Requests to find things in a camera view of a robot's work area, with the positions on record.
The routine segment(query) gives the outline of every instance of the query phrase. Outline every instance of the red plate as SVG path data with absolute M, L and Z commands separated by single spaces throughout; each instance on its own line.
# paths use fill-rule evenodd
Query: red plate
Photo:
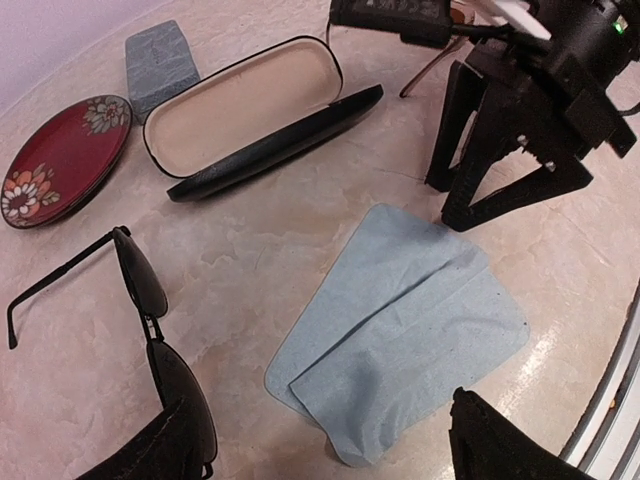
M 102 186 L 131 130 L 131 107 L 115 95 L 63 110 L 22 147 L 2 187 L 2 217 L 32 228 L 75 212 Z

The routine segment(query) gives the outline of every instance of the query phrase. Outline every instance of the flower decoration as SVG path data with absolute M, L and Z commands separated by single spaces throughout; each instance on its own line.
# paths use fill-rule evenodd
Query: flower decoration
M 60 200 L 60 194 L 51 191 L 53 170 L 45 171 L 44 163 L 33 172 L 14 172 L 2 189 L 2 215 L 13 225 L 26 226 L 28 219 Z
M 107 133 L 129 122 L 129 108 L 120 97 L 92 98 L 87 102 L 89 107 L 84 114 L 84 127 L 89 127 L 87 135 Z

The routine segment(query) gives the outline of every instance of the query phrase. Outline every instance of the sharpening stone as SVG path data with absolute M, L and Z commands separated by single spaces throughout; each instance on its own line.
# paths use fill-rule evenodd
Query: sharpening stone
M 175 20 L 127 38 L 125 51 L 129 100 L 141 124 L 155 107 L 200 81 L 187 39 Z

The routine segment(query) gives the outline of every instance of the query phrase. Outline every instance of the robotic hand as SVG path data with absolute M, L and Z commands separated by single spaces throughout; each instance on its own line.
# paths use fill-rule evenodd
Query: robotic hand
M 640 0 L 468 2 L 490 26 L 454 23 L 450 0 L 333 0 L 330 22 L 400 34 L 446 48 L 452 36 L 475 47 L 451 67 L 426 183 L 449 192 L 442 221 L 465 231 L 512 210 L 586 187 L 581 161 L 603 142 L 624 157 L 636 136 L 606 95 L 640 60 Z M 477 112 L 459 164 L 453 156 Z M 540 168 L 474 203 L 491 168 L 523 148 Z

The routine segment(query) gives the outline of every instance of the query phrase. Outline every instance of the black object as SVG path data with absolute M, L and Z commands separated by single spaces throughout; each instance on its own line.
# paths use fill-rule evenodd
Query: black object
M 407 43 L 444 48 L 452 34 L 451 0 L 332 0 L 329 22 L 399 33 Z
M 607 142 L 622 158 L 636 143 L 606 88 L 640 59 L 640 3 L 542 0 L 537 18 L 553 35 L 547 54 L 481 40 L 466 64 L 451 67 L 426 183 L 450 192 L 442 220 L 454 230 L 584 188 L 593 177 L 581 161 L 591 149 Z M 541 168 L 472 204 L 491 166 L 520 147 Z
M 381 85 L 354 93 L 214 163 L 167 192 L 174 202 L 198 200 L 317 147 L 352 127 L 382 98 Z
M 78 480 L 195 480 L 201 474 L 198 424 L 192 405 L 181 398 Z
M 211 463 L 215 460 L 218 452 L 211 412 L 200 385 L 189 366 L 175 350 L 164 342 L 158 318 L 167 313 L 167 298 L 153 268 L 131 238 L 131 232 L 127 227 L 114 228 L 11 302 L 7 308 L 9 348 L 13 350 L 18 346 L 13 325 L 13 310 L 28 298 L 60 279 L 111 240 L 116 246 L 127 291 L 140 315 L 144 335 L 147 339 L 147 358 L 162 406 L 167 408 L 181 398 L 186 398 L 191 403 L 194 421 L 199 430 L 202 449 L 201 466 L 204 464 L 206 471 L 203 478 L 210 478 L 213 475 Z
M 593 480 L 544 450 L 474 392 L 456 390 L 449 431 L 457 480 Z

